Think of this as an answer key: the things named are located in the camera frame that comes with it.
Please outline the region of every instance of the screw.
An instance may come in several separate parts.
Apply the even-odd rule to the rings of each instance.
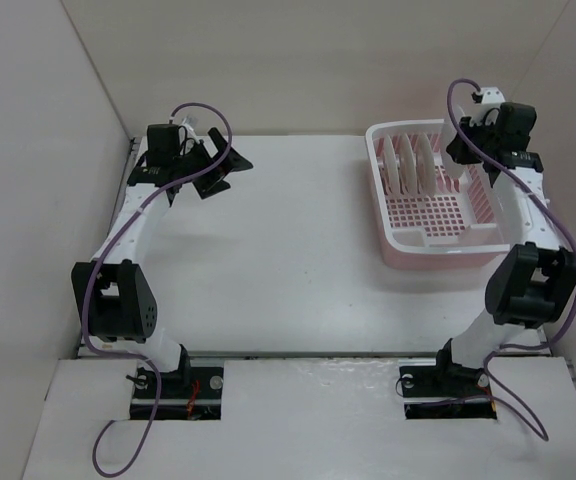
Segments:
[[[488,375],[482,373],[479,376],[479,380],[477,380],[477,386],[481,388],[486,388],[488,385],[490,385],[490,379],[488,378]]]
[[[401,376],[401,386],[404,388],[412,388],[415,386],[413,383],[413,376],[410,373],[404,373]]]
[[[210,388],[212,388],[213,390],[219,390],[223,386],[224,386],[224,379],[221,378],[219,375],[215,375],[210,379]]]

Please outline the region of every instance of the white table surface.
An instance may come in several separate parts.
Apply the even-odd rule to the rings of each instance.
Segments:
[[[208,200],[182,188],[143,265],[160,325],[191,352],[435,352],[479,314],[490,268],[382,262],[363,137],[234,146],[255,168]]]
[[[497,358],[491,369],[539,415],[549,442],[504,407],[498,421],[406,420],[393,360],[229,361],[221,420],[155,422],[121,478],[576,479],[576,392],[564,359]],[[109,419],[128,418],[134,370],[131,360],[61,361],[24,480],[97,478],[92,445]],[[126,464],[144,426],[108,430],[104,469]]]

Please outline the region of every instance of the red wire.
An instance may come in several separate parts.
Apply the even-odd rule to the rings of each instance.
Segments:
[[[195,380],[195,383],[192,384],[192,396],[188,400],[186,404],[186,410],[188,411],[188,416],[192,413],[193,409],[195,408],[195,400],[197,400],[197,395],[199,394],[199,380]]]

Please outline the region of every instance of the cable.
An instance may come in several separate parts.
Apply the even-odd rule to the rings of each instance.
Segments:
[[[197,143],[197,141],[196,141],[194,138],[192,138],[192,137],[186,138],[186,139],[182,142],[182,144],[181,144],[180,152],[181,152],[181,156],[182,156],[182,157],[186,156],[186,155],[190,152],[190,150],[189,150],[188,152],[186,151],[186,147],[190,144],[190,142],[192,142],[192,146],[193,146],[193,147],[194,147],[195,144]]]
[[[152,405],[138,405],[138,406],[130,406],[130,413],[138,413],[145,410],[151,410]],[[159,405],[157,407],[157,412],[163,412],[166,410],[170,410],[173,412],[178,413],[185,413],[188,415],[188,405]]]
[[[481,149],[479,149],[477,147],[477,145],[475,145],[468,138],[468,136],[464,133],[464,131],[459,126],[459,122],[457,121],[457,118],[455,117],[455,112],[454,112],[453,107],[452,107],[453,90],[459,84],[471,85],[474,88],[476,88],[477,91],[481,90],[481,87],[479,87],[477,82],[475,82],[474,80],[467,79],[467,78],[459,78],[459,79],[453,81],[450,84],[450,86],[448,87],[448,95],[446,97],[446,102],[447,102],[447,107],[448,107],[448,116],[450,117],[450,121],[451,121],[453,127],[457,131],[457,135],[459,135],[459,137],[468,146],[468,148],[470,148],[471,151],[473,151],[475,154],[477,154],[477,156],[483,162],[494,166],[495,168],[497,168],[498,170],[503,172],[505,175],[508,175],[508,177],[510,177],[517,184],[517,186],[519,186],[519,188],[524,193],[526,193],[528,195],[528,197],[530,197],[530,199],[535,204],[535,206],[539,209],[539,211],[541,211],[541,213],[543,213],[543,215],[548,220],[550,220],[550,222],[564,236],[564,238],[568,242],[568,245],[570,246],[572,253],[575,257],[575,260],[576,260],[576,241],[575,241],[572,233],[570,232],[570,230],[568,230],[566,228],[566,226],[550,210],[548,210],[548,207],[546,207],[546,205],[544,205],[543,202],[541,202],[541,200],[539,200],[539,198],[536,196],[536,194],[530,189],[530,187],[528,185],[526,185],[526,183],[523,182],[523,180],[521,180],[517,175],[515,175],[512,171],[510,171],[506,166],[502,165],[501,163],[497,162],[495,159],[491,158],[490,156],[488,156],[484,152],[482,152]],[[504,345],[500,345],[499,350],[504,350],[506,348],[516,348],[516,349],[524,350],[524,351],[536,351],[536,350],[541,350],[543,348],[550,348],[563,338],[563,336],[566,334],[566,332],[570,329],[570,326],[572,325],[572,322],[574,321],[575,316],[576,316],[576,291],[575,291],[575,297],[573,299],[572,306],[570,307],[570,311],[568,312],[568,316],[566,317],[564,324],[561,326],[559,331],[552,337],[552,339],[550,341],[546,341],[546,342],[541,343],[541,344],[536,345],[536,346],[527,346],[527,345],[519,345],[519,344],[514,344],[514,343],[507,343]],[[491,381],[494,381],[497,385],[499,385],[499,387],[502,390],[504,390],[512,398],[514,398],[526,410],[526,412],[528,412],[528,414],[533,418],[533,420],[537,424],[536,427],[532,423],[530,423],[528,421],[528,419],[524,415],[522,415],[521,412],[519,412],[519,410],[517,410],[514,406],[512,406],[511,404],[509,404],[508,402],[506,402],[505,400],[503,400],[499,397],[495,397],[495,396],[489,395],[489,394],[473,395],[473,396],[464,397],[464,398],[452,398],[452,399],[448,399],[448,400],[442,400],[440,402],[433,402],[433,403],[430,403],[429,405],[441,406],[441,405],[449,405],[449,404],[456,404],[456,403],[465,403],[468,400],[487,398],[489,400],[498,402],[501,405],[504,405],[506,408],[508,408],[510,411],[512,411],[520,420],[522,420],[539,438],[541,438],[543,441],[547,442],[549,440],[548,432],[546,431],[544,425],[539,420],[539,417],[537,417],[537,414],[532,410],[532,408],[530,408],[530,406],[521,397],[519,397],[519,395],[517,395],[510,388],[508,388],[505,384],[503,384],[501,381],[499,381],[499,379],[497,377],[495,377],[490,372],[490,368],[489,368],[490,361],[493,358],[495,358],[497,355],[498,355],[498,352],[491,352],[486,357],[486,359],[484,360],[484,372],[486,373],[486,375],[488,375],[488,378]]]
[[[200,102],[183,103],[183,104],[179,105],[178,107],[176,107],[172,111],[172,113],[170,114],[170,119],[169,119],[168,123],[170,123],[170,124],[173,123],[173,121],[175,119],[175,115],[177,114],[177,112],[179,112],[182,109],[189,108],[189,107],[199,107],[199,108],[204,108],[206,110],[210,110],[211,112],[216,114],[221,119],[221,121],[224,123],[224,126],[226,127],[226,132],[228,133],[228,143],[226,144],[226,149],[223,151],[223,153],[217,159],[217,161],[215,161],[214,163],[212,163],[208,167],[206,167],[206,168],[204,168],[198,172],[195,172],[193,174],[187,175],[183,178],[173,180],[172,182],[164,185],[163,187],[157,189],[155,192],[150,194],[142,202],[142,204],[139,206],[137,211],[119,229],[117,234],[110,239],[106,248],[104,248],[104,250],[101,252],[101,255],[99,255],[99,258],[95,261],[95,264],[94,264],[93,269],[92,269],[92,273],[91,273],[90,278],[88,280],[88,284],[86,285],[86,292],[84,294],[84,301],[83,301],[83,306],[81,309],[81,332],[82,332],[82,336],[84,339],[84,343],[86,344],[86,347],[88,347],[88,349],[91,352],[93,352],[93,353],[95,353],[101,357],[134,358],[134,359],[141,360],[141,361],[145,362],[146,365],[148,365],[150,367],[150,369],[153,371],[153,373],[155,374],[155,380],[156,380],[156,385],[157,385],[157,388],[155,391],[155,399],[154,399],[153,406],[152,406],[152,413],[150,414],[150,418],[148,419],[148,423],[146,424],[146,428],[144,429],[144,433],[141,436],[141,440],[139,441],[139,444],[137,445],[137,448],[135,449],[135,453],[133,454],[132,458],[128,461],[126,466],[123,467],[121,470],[118,470],[117,472],[111,472],[111,473],[105,472],[104,470],[101,469],[99,462],[97,460],[97,449],[99,448],[99,442],[101,441],[101,438],[103,437],[104,433],[106,433],[106,431],[110,428],[110,426],[113,423],[115,423],[115,421],[111,420],[110,422],[108,422],[108,424],[101,430],[101,432],[99,432],[99,435],[97,436],[97,439],[95,440],[95,444],[93,445],[92,464],[93,464],[93,467],[95,468],[95,471],[104,478],[116,478],[116,477],[124,474],[125,472],[127,472],[130,469],[130,467],[132,467],[132,465],[135,463],[135,460],[137,460],[137,457],[139,456],[139,453],[141,452],[141,449],[143,448],[144,443],[146,442],[146,438],[148,437],[148,433],[150,432],[150,428],[152,427],[152,423],[155,420],[155,416],[157,414],[157,408],[159,406],[159,400],[161,398],[161,373],[157,369],[156,365],[152,362],[152,360],[147,358],[145,355],[141,355],[138,353],[130,353],[130,352],[107,352],[107,351],[98,349],[97,347],[95,347],[92,344],[92,342],[90,341],[90,330],[89,330],[89,325],[88,325],[88,321],[89,321],[88,314],[90,312],[90,300],[92,298],[92,292],[93,292],[93,289],[95,286],[95,279],[97,278],[97,275],[99,274],[99,271],[101,270],[101,266],[103,265],[104,260],[106,259],[106,257],[108,257],[108,254],[114,248],[114,246],[119,241],[119,239],[121,239],[121,237],[126,233],[126,231],[131,227],[131,225],[144,212],[146,207],[158,195],[164,193],[166,190],[173,188],[173,187],[180,186],[184,183],[192,182],[193,180],[195,180],[195,179],[201,177],[202,175],[205,175],[206,173],[210,172],[214,168],[217,168],[219,166],[219,164],[221,162],[223,162],[226,159],[226,157],[228,156],[228,154],[230,153],[230,149],[232,147],[232,129],[230,128],[230,124],[228,123],[228,120],[226,120],[226,117],[219,110],[217,110],[215,107],[212,107],[206,103],[200,103]]]

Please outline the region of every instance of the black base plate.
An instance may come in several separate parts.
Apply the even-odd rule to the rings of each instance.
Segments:
[[[470,382],[456,380],[439,382],[434,366],[402,365],[399,367],[399,378],[404,398],[457,398],[482,394],[481,389]]]
[[[152,405],[131,405],[131,420],[148,420]],[[155,420],[221,420],[220,405],[196,405],[188,417],[185,405],[159,405]]]
[[[497,412],[490,402],[432,406],[427,403],[408,403],[404,407],[407,420],[492,418]]]
[[[146,388],[135,388],[133,398],[139,400],[152,400],[155,398],[155,378],[154,374],[148,370],[140,368],[137,370],[137,376],[146,375],[148,383]],[[184,386],[180,380],[181,377],[177,375],[166,375],[162,377],[161,398],[164,400],[188,400],[192,396],[192,385],[195,381],[199,381],[199,393],[197,394],[197,403],[201,400],[221,400],[221,392],[223,388],[212,389],[210,387],[210,379],[219,376],[224,378],[223,367],[191,367],[190,369],[190,384]]]

